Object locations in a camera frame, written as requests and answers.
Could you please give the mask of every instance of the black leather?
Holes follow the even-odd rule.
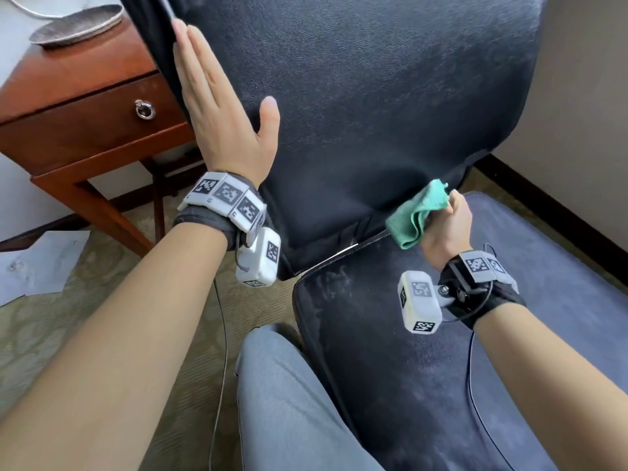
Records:
[[[491,243],[530,310],[628,391],[628,297],[505,206],[479,193],[467,200],[472,246]],[[356,248],[306,273],[293,303],[313,366],[366,450],[387,471],[508,470],[465,395],[470,331],[403,326],[401,273],[438,273],[420,248],[402,251],[388,236]],[[514,469],[556,469],[477,340],[472,367],[477,406]]]
[[[170,0],[206,35],[254,125],[263,97],[278,100],[261,192],[282,277],[381,228],[428,181],[508,136],[544,1]],[[180,101],[168,17],[157,0],[122,3]]]

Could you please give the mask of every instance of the wall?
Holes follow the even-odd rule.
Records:
[[[118,0],[17,0],[39,12],[65,14],[88,6]],[[46,21],[23,14],[7,0],[0,0],[0,85],[27,50],[28,36]],[[0,241],[37,228],[71,213],[28,181],[29,175],[0,152]],[[108,198],[147,185],[151,176],[139,163],[92,180]]]
[[[628,0],[549,0],[530,95],[496,156],[628,251]]]

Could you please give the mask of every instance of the person's right hand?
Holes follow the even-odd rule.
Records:
[[[172,26],[177,36],[174,55],[183,101],[208,171],[235,173],[259,188],[277,153],[277,101],[270,96],[262,101],[261,126],[256,134],[205,36],[179,19]]]
[[[421,239],[423,254],[429,263],[439,271],[460,253],[471,248],[471,210],[465,197],[452,190],[445,210],[432,213],[429,224]]]

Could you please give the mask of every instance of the blue jeans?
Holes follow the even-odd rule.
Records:
[[[250,332],[236,374],[245,471],[383,471],[282,335],[267,326]]]

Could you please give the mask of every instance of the human arm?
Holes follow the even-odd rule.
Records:
[[[452,192],[422,246],[437,269],[470,247],[472,216]],[[561,470],[625,470],[628,396],[527,308],[503,304],[474,332],[526,422]]]
[[[262,102],[256,134],[200,32],[174,26],[183,97],[208,169],[259,186],[276,153],[276,103]],[[2,469],[136,470],[226,248],[218,230],[174,227],[8,414],[0,427]]]

